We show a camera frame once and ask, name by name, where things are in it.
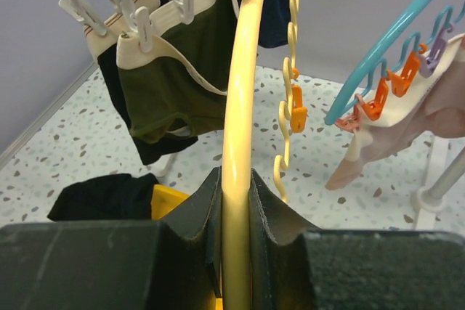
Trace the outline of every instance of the speckled floor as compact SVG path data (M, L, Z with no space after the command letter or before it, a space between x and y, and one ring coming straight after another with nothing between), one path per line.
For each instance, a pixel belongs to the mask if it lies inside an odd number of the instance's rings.
M421 185L431 135L420 136L397 156L367 165L363 176L347 188L329 192L324 184L350 141L349 134L323 123L341 85L304 76L299 82L309 118L305 132L291 136L291 167L283 178L289 205L325 228L410 229L414 217L410 195ZM252 163L274 192L273 161L284 145L277 123L283 98L281 73L257 68ZM200 138L178 154L169 174L161 178L163 184L193 192L221 164L222 132ZM464 145L462 139L451 142L450 160ZM123 172L141 176L149 171L96 71L0 171L0 224L46 221L60 190L76 181ZM438 229L465 234L464 184L462 179L451 190Z

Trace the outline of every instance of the black cloth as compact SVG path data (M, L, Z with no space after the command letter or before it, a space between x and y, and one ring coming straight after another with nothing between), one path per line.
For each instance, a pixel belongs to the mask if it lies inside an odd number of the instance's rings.
M63 189L49 215L52 221L151 219L153 186L157 178L146 174L111 174Z
M107 51L97 58L103 79L110 94L111 102L118 114L124 120L126 127L131 128L131 119L129 119L126 100L124 99L123 89L116 65L116 44L112 45ZM169 136L162 137L155 144L148 144L141 139L132 137L132 141L137 148L140 160L144 165L150 165L161 158L162 155L180 152L198 141L197 137L179 139Z
M289 0L264 0L259 45L265 49L287 45L290 21Z

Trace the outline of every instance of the yellow object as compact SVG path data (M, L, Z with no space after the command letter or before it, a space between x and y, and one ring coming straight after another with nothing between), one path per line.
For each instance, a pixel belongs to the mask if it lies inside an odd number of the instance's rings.
M152 202L150 203L152 220L163 218L188 197L189 195L184 192L179 192L160 184L154 185Z
M299 0L292 0L290 6L293 17L291 36L295 38L291 53L294 53L295 62ZM248 190L251 181L254 78L262 7L263 0L242 0L227 90L222 162L222 289L226 310L249 310L251 307ZM286 122L284 114L287 113L288 120L291 119L292 110L288 106L293 107L290 79L294 76L289 58L285 59L284 68L283 73L289 82L286 94L288 98L291 95L291 100L287 101L288 104L281 102L279 124L281 131L284 127L287 133L286 125L283 125Z
M223 300L217 299L217 307L215 308L216 310L223 310Z
M287 127L290 123L294 133L303 132L307 123L307 108L303 105L302 88L299 85L291 85L291 79L299 77L299 70L296 68L296 44L297 44L297 12L299 11L299 0L289 0L291 10L291 21L288 25L288 44L291 50L291 59L285 58L283 63L283 79L286 88L286 101L279 104L279 127L284 137L284 155L277 155L273 166L273 180L278 189L281 199L287 203L288 195L280 172L287 171L291 153L291 139Z

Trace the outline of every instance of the clothes drying rack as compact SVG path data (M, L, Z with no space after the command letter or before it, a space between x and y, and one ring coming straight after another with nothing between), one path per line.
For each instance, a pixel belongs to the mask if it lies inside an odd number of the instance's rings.
M347 103L352 98L355 89L370 73L370 70L378 66L385 51L430 1L414 0L363 58L331 106L325 120L328 125L333 124L344 111L351 108L351 105L347 105ZM291 4L293 2L298 10L299 0L293 0ZM96 30L105 31L101 26L102 23L96 20L85 3L73 0L71 5L76 13L76 18L91 23ZM246 310L250 309L251 303L248 190L251 181L254 76L262 6L263 0L242 0L230 68L222 156L222 285L226 309ZM461 20L464 13L465 7L455 21ZM290 37L294 37L293 43L295 44L296 11L292 15L294 29L291 29ZM288 77L293 73L291 69L295 68L295 45L291 45L291 53L293 60L286 58L284 62L283 74ZM292 94L288 94L286 102L287 106L286 104L280 106L280 114L289 121L294 105ZM277 158L275 161L275 170L278 168L278 172L280 167L286 168L288 166L286 158L289 154L289 140L286 133L283 133L286 148L284 157ZM434 217L444 206L444 194L465 172L465 150L462 150L460 155L444 171L447 149L447 140L438 137L434 139L424 187L413 196L413 202L418 208L417 229L431 229L434 226ZM443 174L436 179L434 174L440 172Z
M381 76L386 75L387 61L383 57L384 53L423 11L430 1L432 0L413 0L407 9L394 21L386 33L373 45L371 50L350 74L334 103L331 105L325 118L325 123L327 125L334 124L337 118L353 108L355 100L352 100L350 103L348 102L353 98L352 96L354 95L355 89L366 76L368 76L368 85L363 92L363 96L371 90L373 74L378 66L381 66ZM432 34L425 41L426 45L432 43L436 39L438 31L441 29L441 23L442 28L448 29L451 25L455 25L463 20L465 15L465 3L460 13L454 16L454 18L453 15L452 6L447 6L439 13L434 22ZM396 66L392 68L392 71L396 71L403 66L407 49L412 40L415 40L413 50L415 52L420 51L419 44L421 41L421 34L417 31L405 40L401 58ZM424 177L424 185L417 192L414 192L411 197L412 206L416 211L416 218L414 221L415 229L430 230L434 228L436 216L443 210L446 204L445 194L465 173L465 149L462 150L456 159L446 168L448 145L449 142L447 139L442 139L437 136L433 139Z

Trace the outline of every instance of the white rod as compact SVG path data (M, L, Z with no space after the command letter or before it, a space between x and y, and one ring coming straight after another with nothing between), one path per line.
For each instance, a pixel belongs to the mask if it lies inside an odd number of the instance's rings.
M435 200L441 200L463 174L465 174L465 147L424 194Z

